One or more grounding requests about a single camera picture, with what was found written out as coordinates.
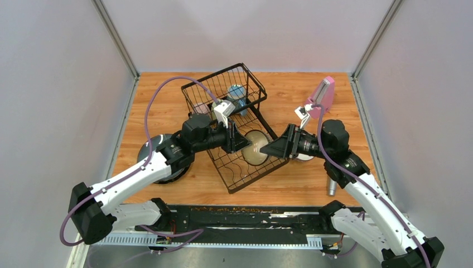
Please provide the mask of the patterned ceramic bowl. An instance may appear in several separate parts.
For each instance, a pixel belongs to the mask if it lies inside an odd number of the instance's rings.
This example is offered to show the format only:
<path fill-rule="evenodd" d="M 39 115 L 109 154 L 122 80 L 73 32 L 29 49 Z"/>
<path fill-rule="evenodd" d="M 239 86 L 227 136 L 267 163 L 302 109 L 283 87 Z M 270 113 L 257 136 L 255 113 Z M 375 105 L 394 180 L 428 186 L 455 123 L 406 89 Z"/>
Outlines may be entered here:
<path fill-rule="evenodd" d="M 250 140 L 252 144 L 242 149 L 244 160 L 252 166 L 263 164 L 268 159 L 268 155 L 260 152 L 260 149 L 269 144 L 269 138 L 262 131 L 258 130 L 247 132 L 245 137 Z"/>

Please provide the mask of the blue butterfly mug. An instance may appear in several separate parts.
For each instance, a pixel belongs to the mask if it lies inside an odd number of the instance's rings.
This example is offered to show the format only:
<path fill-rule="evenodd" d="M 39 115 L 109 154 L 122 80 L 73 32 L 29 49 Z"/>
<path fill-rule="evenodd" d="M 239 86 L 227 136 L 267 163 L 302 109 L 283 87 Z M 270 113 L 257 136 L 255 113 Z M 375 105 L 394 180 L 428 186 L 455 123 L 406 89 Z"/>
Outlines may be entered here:
<path fill-rule="evenodd" d="M 227 89 L 226 98 L 236 110 L 241 109 L 247 104 L 247 90 L 243 85 L 233 84 Z"/>

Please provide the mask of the pink ceramic mug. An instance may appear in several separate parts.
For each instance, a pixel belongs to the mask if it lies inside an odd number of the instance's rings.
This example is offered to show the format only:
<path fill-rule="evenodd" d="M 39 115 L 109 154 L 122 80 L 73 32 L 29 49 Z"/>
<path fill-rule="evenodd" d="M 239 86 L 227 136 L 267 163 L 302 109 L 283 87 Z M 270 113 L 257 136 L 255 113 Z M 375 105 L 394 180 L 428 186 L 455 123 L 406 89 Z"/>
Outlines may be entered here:
<path fill-rule="evenodd" d="M 205 115 L 209 115 L 210 113 L 210 109 L 209 109 L 209 106 L 205 103 L 196 103 L 193 108 L 193 113 L 198 113 L 198 114 L 205 114 Z"/>

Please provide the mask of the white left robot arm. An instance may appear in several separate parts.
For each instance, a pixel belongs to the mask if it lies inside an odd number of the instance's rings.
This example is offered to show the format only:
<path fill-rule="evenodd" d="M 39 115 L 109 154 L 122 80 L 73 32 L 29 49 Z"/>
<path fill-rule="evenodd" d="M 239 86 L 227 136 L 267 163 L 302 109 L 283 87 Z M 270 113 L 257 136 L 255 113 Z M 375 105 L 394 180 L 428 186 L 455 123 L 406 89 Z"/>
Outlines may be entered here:
<path fill-rule="evenodd" d="M 209 116 L 192 114 L 181 130 L 161 144 L 149 147 L 149 155 L 126 171 L 92 186 L 83 182 L 75 185 L 67 217 L 86 245 L 99 242 L 119 227 L 143 224 L 152 225 L 158 231 L 166 230 L 171 216 L 162 205 L 154 201 L 122 202 L 155 181 L 191 165 L 198 152 L 219 147 L 233 154 L 250 145 L 252 142 L 238 131 L 232 120 L 212 127 Z"/>

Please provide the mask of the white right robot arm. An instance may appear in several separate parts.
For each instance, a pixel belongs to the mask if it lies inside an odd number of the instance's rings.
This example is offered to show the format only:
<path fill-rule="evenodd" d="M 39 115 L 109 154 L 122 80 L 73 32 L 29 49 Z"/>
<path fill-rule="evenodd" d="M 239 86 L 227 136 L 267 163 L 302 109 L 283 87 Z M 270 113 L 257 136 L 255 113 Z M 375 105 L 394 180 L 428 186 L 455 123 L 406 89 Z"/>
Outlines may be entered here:
<path fill-rule="evenodd" d="M 330 179 L 348 192 L 375 225 L 353 215 L 341 202 L 320 210 L 322 231 L 351 237 L 378 259 L 382 267 L 437 267 L 445 250 L 437 237 L 426 237 L 393 204 L 363 160 L 349 149 L 349 134 L 340 120 L 329 119 L 316 135 L 293 124 L 260 151 L 287 159 L 299 154 L 324 159 Z"/>

